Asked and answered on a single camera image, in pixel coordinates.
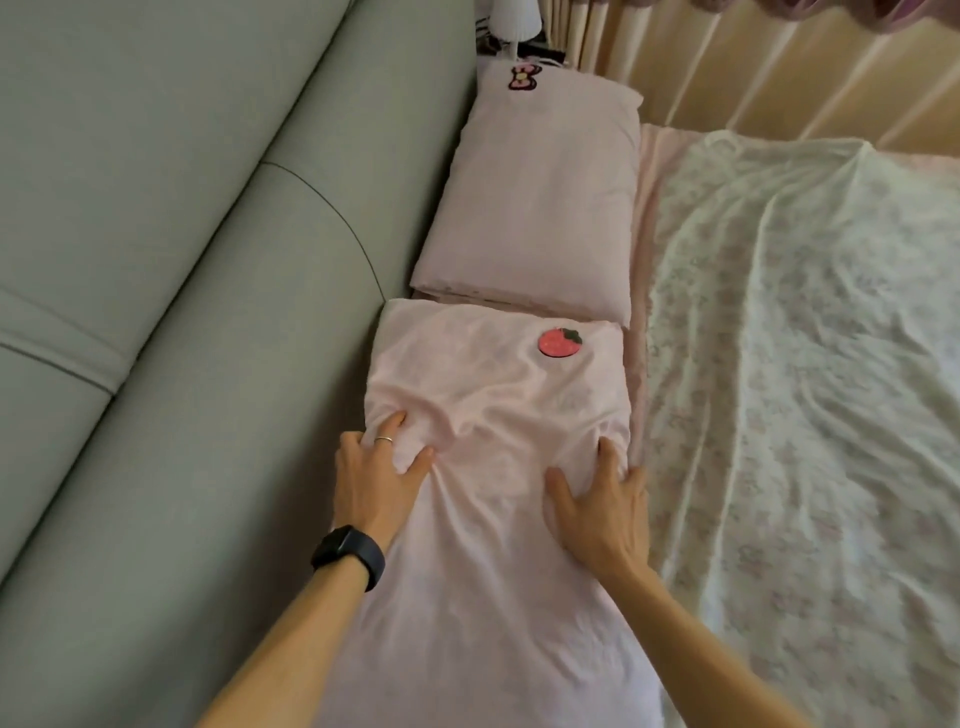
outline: pillowcase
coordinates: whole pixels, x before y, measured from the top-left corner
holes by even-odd
[[[425,445],[437,459],[344,639],[316,726],[662,726],[657,674],[551,535],[543,497],[547,466],[580,495],[597,439],[627,447],[622,355],[609,322],[387,303],[364,444],[403,409],[395,466]]]
[[[628,326],[641,101],[597,76],[492,61],[414,288]]]

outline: strawberry patch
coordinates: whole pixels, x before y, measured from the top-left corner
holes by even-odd
[[[575,328],[551,328],[538,342],[540,353],[555,359],[573,356],[583,345],[584,340]]]

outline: strawberry embroidery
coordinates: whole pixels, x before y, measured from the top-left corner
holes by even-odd
[[[540,337],[540,353],[555,359],[573,356],[584,345],[580,332],[574,328],[551,328]]]
[[[543,70],[543,66],[536,63],[522,63],[514,66],[514,79],[510,81],[507,87],[511,91],[532,91],[537,87],[537,80],[534,78]]]

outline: floral blanket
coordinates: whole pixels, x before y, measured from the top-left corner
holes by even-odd
[[[960,725],[960,181],[712,133],[654,257],[666,584],[817,725]]]

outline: white lamp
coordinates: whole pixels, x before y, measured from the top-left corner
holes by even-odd
[[[493,0],[490,32],[507,43],[507,53],[516,60],[516,45],[537,37],[543,22],[537,0]]]

